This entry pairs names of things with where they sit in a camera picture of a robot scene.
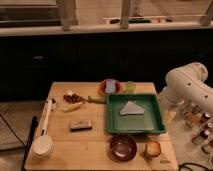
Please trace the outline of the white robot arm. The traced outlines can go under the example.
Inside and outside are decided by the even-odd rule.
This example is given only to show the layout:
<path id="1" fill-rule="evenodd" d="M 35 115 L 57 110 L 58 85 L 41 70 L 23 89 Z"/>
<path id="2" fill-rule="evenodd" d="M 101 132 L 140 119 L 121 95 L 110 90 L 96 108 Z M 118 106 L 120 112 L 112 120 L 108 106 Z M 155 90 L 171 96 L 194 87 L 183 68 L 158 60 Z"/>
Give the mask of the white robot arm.
<path id="1" fill-rule="evenodd" d="M 205 84 L 207 78 L 208 70 L 199 62 L 170 70 L 165 77 L 166 87 L 161 92 L 161 104 L 169 109 L 188 99 L 204 112 L 213 114 L 213 88 Z"/>

